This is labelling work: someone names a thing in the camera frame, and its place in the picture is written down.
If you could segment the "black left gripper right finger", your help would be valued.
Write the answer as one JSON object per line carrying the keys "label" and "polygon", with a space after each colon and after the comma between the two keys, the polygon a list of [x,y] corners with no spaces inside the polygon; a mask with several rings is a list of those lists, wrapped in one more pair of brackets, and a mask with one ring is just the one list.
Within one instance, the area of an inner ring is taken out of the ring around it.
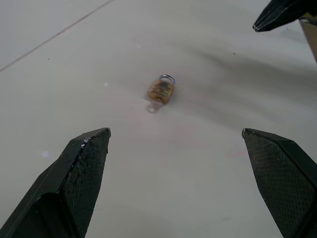
{"label": "black left gripper right finger", "polygon": [[317,238],[317,164],[293,140],[242,131],[258,190],[283,238]]}

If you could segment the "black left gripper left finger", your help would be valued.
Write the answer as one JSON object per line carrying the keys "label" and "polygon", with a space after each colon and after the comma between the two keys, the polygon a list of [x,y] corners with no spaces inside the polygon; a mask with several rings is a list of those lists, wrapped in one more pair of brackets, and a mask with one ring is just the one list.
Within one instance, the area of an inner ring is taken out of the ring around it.
{"label": "black left gripper left finger", "polygon": [[0,229],[0,238],[85,238],[100,192],[109,128],[69,141]]}

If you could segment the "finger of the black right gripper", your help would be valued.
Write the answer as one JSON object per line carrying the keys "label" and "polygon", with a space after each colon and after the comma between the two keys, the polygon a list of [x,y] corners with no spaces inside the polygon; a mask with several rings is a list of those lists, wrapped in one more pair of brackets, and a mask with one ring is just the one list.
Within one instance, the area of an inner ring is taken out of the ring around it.
{"label": "finger of the black right gripper", "polygon": [[317,0],[271,0],[253,24],[256,32],[267,32],[305,15],[317,16]]}

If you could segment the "brown cardboard piece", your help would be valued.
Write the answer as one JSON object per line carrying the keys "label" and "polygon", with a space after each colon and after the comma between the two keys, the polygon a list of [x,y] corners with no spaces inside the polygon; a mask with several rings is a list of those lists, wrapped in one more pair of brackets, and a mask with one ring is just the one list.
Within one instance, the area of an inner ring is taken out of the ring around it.
{"label": "brown cardboard piece", "polygon": [[306,13],[299,22],[317,64],[317,15]]}

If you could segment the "brass padlock with steel shackle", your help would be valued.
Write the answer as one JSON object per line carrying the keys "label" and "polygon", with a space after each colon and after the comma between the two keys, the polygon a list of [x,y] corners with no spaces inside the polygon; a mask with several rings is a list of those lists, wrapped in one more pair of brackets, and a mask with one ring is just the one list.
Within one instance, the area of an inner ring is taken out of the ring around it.
{"label": "brass padlock with steel shackle", "polygon": [[151,85],[148,91],[148,98],[150,100],[161,102],[167,104],[174,92],[175,80],[170,75],[161,75],[154,83]]}

